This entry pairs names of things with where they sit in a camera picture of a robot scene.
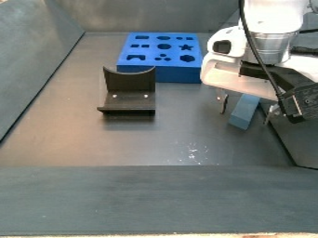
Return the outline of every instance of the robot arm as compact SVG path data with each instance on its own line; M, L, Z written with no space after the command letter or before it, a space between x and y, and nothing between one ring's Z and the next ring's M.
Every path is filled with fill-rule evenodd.
M208 43L209 60L226 63L228 69L229 64L240 67L238 77L272 81L281 111L293 123L318 118L318 84L276 64L290 59L309 7L317 12L318 0L240 0L242 24L221 30Z

